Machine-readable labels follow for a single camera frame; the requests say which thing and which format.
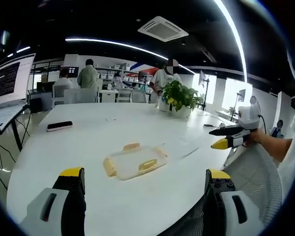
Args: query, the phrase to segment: green leaves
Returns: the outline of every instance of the green leaves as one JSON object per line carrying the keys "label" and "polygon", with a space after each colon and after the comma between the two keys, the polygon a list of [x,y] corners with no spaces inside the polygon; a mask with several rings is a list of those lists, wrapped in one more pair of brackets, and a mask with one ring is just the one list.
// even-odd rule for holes
{"label": "green leaves", "polygon": [[204,94],[201,94],[201,96],[198,97],[198,91],[193,88],[188,88],[176,80],[166,84],[163,91],[163,99],[167,103],[170,101],[176,111],[179,111],[183,106],[189,107],[193,110],[201,105],[204,100]]}

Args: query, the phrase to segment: white round table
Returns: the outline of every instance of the white round table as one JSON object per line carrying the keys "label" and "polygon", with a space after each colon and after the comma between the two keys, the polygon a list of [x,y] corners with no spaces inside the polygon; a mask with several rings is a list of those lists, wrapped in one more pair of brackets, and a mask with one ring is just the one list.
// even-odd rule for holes
{"label": "white round table", "polygon": [[[46,132],[50,123],[73,127]],[[195,110],[189,120],[160,112],[151,104],[88,103],[55,106],[26,142],[12,171],[7,210],[16,223],[27,205],[52,187],[68,168],[85,169],[85,234],[153,236],[178,221],[204,194],[206,169],[221,169],[229,150],[210,147],[221,137],[203,124],[223,119]],[[108,177],[103,159],[129,143],[156,146],[168,139],[199,137],[200,148],[186,158],[143,176],[122,181]]]}

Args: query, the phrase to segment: black phone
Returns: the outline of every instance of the black phone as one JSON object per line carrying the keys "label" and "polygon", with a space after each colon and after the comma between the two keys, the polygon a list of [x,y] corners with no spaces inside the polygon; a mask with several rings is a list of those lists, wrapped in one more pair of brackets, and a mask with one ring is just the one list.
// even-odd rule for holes
{"label": "black phone", "polygon": [[72,121],[49,124],[47,125],[47,132],[61,130],[61,129],[68,129],[68,128],[71,128],[72,125],[73,125]]}

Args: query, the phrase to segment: black ceiling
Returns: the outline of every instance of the black ceiling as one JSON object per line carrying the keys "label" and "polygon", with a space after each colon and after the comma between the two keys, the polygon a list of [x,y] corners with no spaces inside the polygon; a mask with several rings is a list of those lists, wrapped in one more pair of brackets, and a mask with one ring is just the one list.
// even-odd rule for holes
{"label": "black ceiling", "polygon": [[[269,80],[269,83],[263,83],[249,78],[248,82],[265,91],[277,93],[283,90],[291,96],[295,95],[285,46],[274,30],[242,2],[223,2],[238,29],[248,73]],[[4,13],[0,10],[0,35],[2,30],[11,35],[4,53],[0,46],[0,59],[17,47],[31,46],[31,51],[36,52],[36,60],[77,53],[128,59],[153,66],[164,63],[153,55],[117,45],[66,43],[64,40],[67,37],[84,37],[130,44],[166,57],[175,57],[186,66],[214,66],[242,71],[233,33],[213,0],[31,0],[9,3],[3,0],[0,1],[0,8],[5,9]],[[173,22],[189,36],[164,43],[137,32],[155,16]],[[243,80],[243,76],[232,77]]]}

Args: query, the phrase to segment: ceiling light strip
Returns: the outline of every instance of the ceiling light strip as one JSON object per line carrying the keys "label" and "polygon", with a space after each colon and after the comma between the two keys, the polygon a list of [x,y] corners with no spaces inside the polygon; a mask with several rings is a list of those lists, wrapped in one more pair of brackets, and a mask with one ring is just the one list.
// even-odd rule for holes
{"label": "ceiling light strip", "polygon": [[25,50],[27,50],[27,49],[30,49],[30,47],[25,47],[25,48],[22,48],[22,49],[20,49],[20,50],[17,50],[16,53],[20,53],[20,52],[25,51]]}
{"label": "ceiling light strip", "polygon": [[[135,46],[132,46],[132,45],[128,45],[128,44],[124,44],[124,43],[117,43],[117,42],[113,42],[113,41],[106,41],[106,40],[100,40],[100,39],[91,39],[91,38],[66,38],[65,41],[67,42],[80,42],[80,41],[86,41],[86,42],[99,42],[99,43],[110,43],[110,44],[116,44],[116,45],[119,45],[119,46],[123,46],[123,47],[128,47],[128,48],[132,48],[132,49],[136,49],[136,50],[139,50],[139,51],[142,51],[142,52],[145,52],[145,53],[150,53],[154,56],[157,56],[159,58],[162,58],[162,59],[165,59],[165,60],[168,60],[168,58],[162,56],[162,55],[159,55],[159,54],[156,54],[154,52],[151,52],[151,51],[148,51],[148,50],[145,50],[145,49],[142,49],[142,48],[138,48],[138,47],[135,47]],[[186,68],[185,66],[183,65],[180,65],[179,66],[189,72],[191,72],[192,74],[196,74],[195,72],[193,72],[192,70]]]}
{"label": "ceiling light strip", "polygon": [[230,15],[230,13],[228,12],[227,8],[225,7],[225,5],[222,3],[221,0],[213,0],[216,5],[219,7],[219,9],[222,11],[223,15],[225,16],[228,24],[230,25],[232,32],[234,34],[235,37],[235,41],[236,44],[238,46],[239,49],[239,54],[240,54],[240,58],[241,58],[241,63],[242,63],[242,70],[244,72],[244,79],[245,79],[245,83],[247,82],[247,67],[246,67],[246,60],[245,60],[245,55],[244,55],[244,49],[242,47],[241,41],[240,41],[240,37],[237,31],[237,28],[235,26],[235,23]]}

